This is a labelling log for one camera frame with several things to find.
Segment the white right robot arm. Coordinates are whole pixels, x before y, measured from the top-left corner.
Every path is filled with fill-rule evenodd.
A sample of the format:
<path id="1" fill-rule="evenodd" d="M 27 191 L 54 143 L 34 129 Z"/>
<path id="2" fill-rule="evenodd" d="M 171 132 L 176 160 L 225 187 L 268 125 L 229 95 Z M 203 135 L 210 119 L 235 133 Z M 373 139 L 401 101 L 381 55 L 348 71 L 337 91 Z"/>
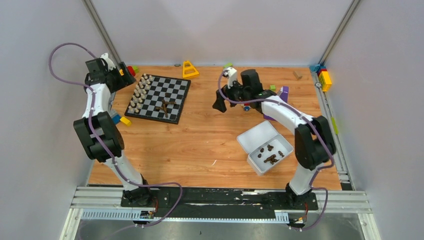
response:
<path id="1" fill-rule="evenodd" d="M 334 166 L 336 145 L 329 121 L 324 116 L 311 116 L 284 102 L 272 90 L 264 89 L 255 69 L 244 70 L 238 82 L 237 70 L 227 67 L 220 77 L 227 79 L 224 86 L 218 85 L 213 109 L 222 113 L 231 107 L 249 104 L 259 113 L 267 115 L 283 125 L 294 135 L 294 154 L 298 162 L 296 172 L 286 185 L 286 204 L 298 209 L 313 190 L 313 182 L 320 170 Z"/>

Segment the brown chess piece crossed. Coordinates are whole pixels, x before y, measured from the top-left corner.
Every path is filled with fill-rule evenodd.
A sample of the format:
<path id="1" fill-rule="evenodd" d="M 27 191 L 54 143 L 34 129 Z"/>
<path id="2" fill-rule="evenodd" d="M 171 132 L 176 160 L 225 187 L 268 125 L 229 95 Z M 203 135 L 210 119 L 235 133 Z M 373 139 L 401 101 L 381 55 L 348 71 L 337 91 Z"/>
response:
<path id="1" fill-rule="evenodd" d="M 171 102 L 167 101 L 167 102 L 168 102 L 167 106 L 168 106 L 168 105 L 174 105 L 174 104 L 176 104 L 176 102 L 175 102 L 175 101 L 171 101 Z M 162 110 L 162 104 L 161 104 L 161 106 L 156 106 L 156 107 L 155 107 L 155 110 L 157 110 L 157 111 Z"/>

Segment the black white chess board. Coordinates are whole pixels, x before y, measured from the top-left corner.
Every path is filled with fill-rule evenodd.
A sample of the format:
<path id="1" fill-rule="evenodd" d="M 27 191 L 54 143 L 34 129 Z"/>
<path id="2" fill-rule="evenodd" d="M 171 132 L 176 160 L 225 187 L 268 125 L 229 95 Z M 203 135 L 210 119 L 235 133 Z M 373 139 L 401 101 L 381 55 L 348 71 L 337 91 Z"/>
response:
<path id="1" fill-rule="evenodd" d="M 188 79 L 173 78 L 144 73 L 136 82 L 131 99 L 125 109 L 126 117 L 157 121 L 177 125 L 180 121 L 185 100 L 191 86 Z M 155 110 L 166 102 L 168 118 L 163 110 Z"/>

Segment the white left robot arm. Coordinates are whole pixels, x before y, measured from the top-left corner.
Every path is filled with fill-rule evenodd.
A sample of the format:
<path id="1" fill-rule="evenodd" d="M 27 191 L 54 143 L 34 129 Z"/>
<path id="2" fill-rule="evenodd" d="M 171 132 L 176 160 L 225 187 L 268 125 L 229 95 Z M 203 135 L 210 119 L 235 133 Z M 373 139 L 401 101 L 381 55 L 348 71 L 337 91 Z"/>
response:
<path id="1" fill-rule="evenodd" d="M 87 102 L 81 119 L 73 122 L 77 137 L 88 158 L 105 164 L 121 181 L 123 204 L 149 206 L 153 193 L 142 174 L 125 156 L 123 137 L 108 112 L 111 95 L 136 79 L 124 62 L 115 64 L 108 53 L 85 64 L 88 73 L 83 87 Z"/>

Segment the brown chess piece long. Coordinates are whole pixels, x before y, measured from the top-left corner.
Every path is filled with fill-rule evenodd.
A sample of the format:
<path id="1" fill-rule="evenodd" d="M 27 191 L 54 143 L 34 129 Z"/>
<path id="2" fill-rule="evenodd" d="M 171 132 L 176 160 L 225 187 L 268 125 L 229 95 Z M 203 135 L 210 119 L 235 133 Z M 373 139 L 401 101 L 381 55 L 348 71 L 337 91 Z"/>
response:
<path id="1" fill-rule="evenodd" d="M 162 110 L 164 111 L 164 116 L 168 118 L 168 109 L 167 109 L 168 102 L 165 101 L 164 99 L 162 99 L 161 102 L 162 102 Z"/>

